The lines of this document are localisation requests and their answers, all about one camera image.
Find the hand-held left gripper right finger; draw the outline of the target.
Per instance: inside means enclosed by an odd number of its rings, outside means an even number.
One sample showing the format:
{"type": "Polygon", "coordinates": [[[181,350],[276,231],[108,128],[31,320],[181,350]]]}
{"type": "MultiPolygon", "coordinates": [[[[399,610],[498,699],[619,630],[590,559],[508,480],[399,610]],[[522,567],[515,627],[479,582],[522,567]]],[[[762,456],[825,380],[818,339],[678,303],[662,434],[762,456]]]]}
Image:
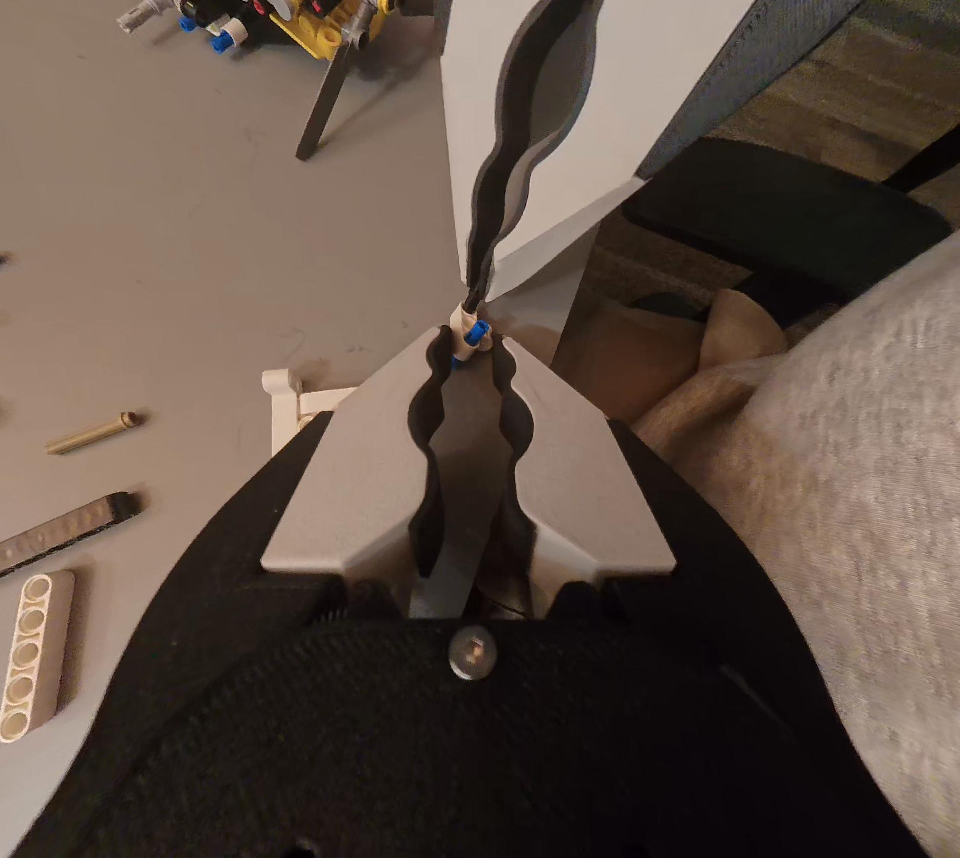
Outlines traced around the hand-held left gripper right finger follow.
{"type": "Polygon", "coordinates": [[[511,451],[496,546],[529,611],[548,612],[570,583],[671,574],[676,557],[604,413],[512,338],[491,353],[511,451]]]}

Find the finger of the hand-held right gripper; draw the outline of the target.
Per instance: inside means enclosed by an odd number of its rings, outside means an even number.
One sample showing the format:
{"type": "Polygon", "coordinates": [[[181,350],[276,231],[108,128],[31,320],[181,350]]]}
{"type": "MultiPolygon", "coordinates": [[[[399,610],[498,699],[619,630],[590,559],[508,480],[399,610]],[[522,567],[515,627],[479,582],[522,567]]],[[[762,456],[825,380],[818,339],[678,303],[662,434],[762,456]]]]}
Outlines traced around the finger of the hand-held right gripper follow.
{"type": "Polygon", "coordinates": [[[587,0],[452,0],[441,57],[467,311],[487,299],[496,245],[518,221],[510,181],[534,146],[536,84],[587,0]]]}
{"type": "Polygon", "coordinates": [[[642,187],[642,162],[756,1],[597,0],[570,114],[508,180],[483,300],[523,285],[642,187]]]}

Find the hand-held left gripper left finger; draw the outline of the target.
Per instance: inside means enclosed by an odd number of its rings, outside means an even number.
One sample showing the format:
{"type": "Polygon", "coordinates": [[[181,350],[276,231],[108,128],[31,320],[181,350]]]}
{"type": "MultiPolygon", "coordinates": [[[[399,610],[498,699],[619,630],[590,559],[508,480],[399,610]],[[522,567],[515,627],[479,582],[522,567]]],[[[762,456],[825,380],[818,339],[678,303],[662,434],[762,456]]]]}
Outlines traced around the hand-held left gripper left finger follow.
{"type": "Polygon", "coordinates": [[[430,328],[293,439],[318,443],[261,557],[264,571],[382,585],[403,616],[445,538],[431,440],[445,419],[450,326],[430,328]]]}

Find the white lego frame assembly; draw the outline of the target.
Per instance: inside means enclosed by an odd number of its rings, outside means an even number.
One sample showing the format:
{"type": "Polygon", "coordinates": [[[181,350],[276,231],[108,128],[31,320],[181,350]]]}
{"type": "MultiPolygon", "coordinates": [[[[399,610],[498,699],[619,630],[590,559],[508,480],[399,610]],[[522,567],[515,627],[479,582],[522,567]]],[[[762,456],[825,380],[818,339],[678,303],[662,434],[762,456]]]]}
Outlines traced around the white lego frame assembly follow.
{"type": "Polygon", "coordinates": [[[262,373],[261,384],[270,396],[270,454],[275,456],[313,418],[334,411],[351,395],[354,387],[304,391],[301,379],[290,369],[271,369],[262,373]]]}

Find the white lego connector blue pin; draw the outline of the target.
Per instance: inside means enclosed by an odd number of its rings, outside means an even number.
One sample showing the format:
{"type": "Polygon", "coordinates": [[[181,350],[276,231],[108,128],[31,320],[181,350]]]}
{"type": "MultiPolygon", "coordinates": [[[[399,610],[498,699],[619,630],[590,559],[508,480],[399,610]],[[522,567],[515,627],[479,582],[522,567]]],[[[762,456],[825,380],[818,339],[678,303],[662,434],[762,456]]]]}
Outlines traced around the white lego connector blue pin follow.
{"type": "Polygon", "coordinates": [[[450,315],[451,355],[458,367],[475,354],[486,353],[494,346],[492,326],[475,312],[469,312],[460,304],[450,315]]]}

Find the tan lego axle pin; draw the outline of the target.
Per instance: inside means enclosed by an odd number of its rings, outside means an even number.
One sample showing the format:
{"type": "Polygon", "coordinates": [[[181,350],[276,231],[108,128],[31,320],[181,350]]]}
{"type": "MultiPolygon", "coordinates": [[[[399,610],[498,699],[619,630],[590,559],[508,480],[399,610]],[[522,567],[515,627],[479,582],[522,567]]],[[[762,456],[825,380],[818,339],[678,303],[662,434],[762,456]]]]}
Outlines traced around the tan lego axle pin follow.
{"type": "Polygon", "coordinates": [[[117,417],[91,428],[49,440],[44,445],[47,456],[64,456],[93,444],[110,439],[120,433],[133,430],[143,424],[141,415],[123,411],[117,417]]]}

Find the long black lego beam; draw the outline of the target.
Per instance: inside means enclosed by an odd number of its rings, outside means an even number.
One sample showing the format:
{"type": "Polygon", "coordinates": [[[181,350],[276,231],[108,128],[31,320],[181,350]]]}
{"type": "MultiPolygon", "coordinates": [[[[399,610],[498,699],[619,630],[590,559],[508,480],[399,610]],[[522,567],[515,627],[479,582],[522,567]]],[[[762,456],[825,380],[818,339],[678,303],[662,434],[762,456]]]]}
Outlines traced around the long black lego beam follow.
{"type": "Polygon", "coordinates": [[[1,576],[120,525],[143,510],[138,492],[114,492],[1,541],[1,576]]]}

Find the white five-hole lego beam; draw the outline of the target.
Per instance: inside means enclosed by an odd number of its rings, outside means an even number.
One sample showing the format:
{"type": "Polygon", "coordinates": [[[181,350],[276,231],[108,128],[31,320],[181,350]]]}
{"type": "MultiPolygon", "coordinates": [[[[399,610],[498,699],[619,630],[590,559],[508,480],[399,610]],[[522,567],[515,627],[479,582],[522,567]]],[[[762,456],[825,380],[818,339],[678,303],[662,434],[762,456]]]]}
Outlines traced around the white five-hole lego beam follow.
{"type": "Polygon", "coordinates": [[[2,675],[1,742],[13,744],[57,713],[76,579],[71,571],[37,574],[22,586],[2,675]]]}

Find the beige cloth bag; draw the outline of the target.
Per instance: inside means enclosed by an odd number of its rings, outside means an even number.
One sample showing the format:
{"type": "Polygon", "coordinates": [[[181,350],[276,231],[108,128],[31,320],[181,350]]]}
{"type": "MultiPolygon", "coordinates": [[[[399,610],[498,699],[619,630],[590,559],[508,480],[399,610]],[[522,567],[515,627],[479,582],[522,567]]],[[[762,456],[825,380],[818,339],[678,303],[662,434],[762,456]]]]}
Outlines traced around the beige cloth bag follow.
{"type": "Polygon", "coordinates": [[[739,291],[722,289],[705,323],[589,292],[576,301],[551,367],[663,453],[737,416],[787,349],[784,330],[739,291]]]}

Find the black office chair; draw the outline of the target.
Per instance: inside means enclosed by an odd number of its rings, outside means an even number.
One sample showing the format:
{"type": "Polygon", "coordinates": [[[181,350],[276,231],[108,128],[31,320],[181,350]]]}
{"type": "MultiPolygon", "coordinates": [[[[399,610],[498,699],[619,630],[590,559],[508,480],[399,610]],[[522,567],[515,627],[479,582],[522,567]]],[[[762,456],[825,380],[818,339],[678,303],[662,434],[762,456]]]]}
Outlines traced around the black office chair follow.
{"type": "Polygon", "coordinates": [[[736,289],[781,328],[844,307],[954,231],[898,184],[704,137],[623,204],[632,224],[748,271],[736,289]]]}

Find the person's grey sweatsuit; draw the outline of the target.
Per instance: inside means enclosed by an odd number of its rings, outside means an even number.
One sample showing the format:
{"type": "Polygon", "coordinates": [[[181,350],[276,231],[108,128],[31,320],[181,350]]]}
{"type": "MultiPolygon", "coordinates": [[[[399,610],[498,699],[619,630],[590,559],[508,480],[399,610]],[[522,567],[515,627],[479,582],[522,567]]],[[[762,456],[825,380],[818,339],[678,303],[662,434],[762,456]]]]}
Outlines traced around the person's grey sweatsuit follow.
{"type": "Polygon", "coordinates": [[[922,848],[958,856],[958,234],[632,428],[772,579],[922,848]]]}

